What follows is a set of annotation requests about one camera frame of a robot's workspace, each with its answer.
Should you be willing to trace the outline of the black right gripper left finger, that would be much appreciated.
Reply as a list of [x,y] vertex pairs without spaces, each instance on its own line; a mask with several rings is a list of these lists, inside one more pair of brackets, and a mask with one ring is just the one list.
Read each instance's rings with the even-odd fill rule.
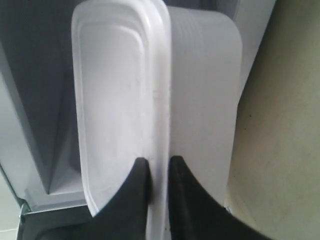
[[139,157],[116,194],[89,222],[47,230],[37,239],[145,240],[150,191],[150,165]]

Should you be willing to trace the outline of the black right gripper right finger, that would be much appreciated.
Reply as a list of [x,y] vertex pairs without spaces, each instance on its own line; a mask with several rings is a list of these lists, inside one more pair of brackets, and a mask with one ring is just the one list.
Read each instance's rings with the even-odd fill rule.
[[255,232],[215,201],[181,156],[169,163],[168,208],[173,240],[254,240]]

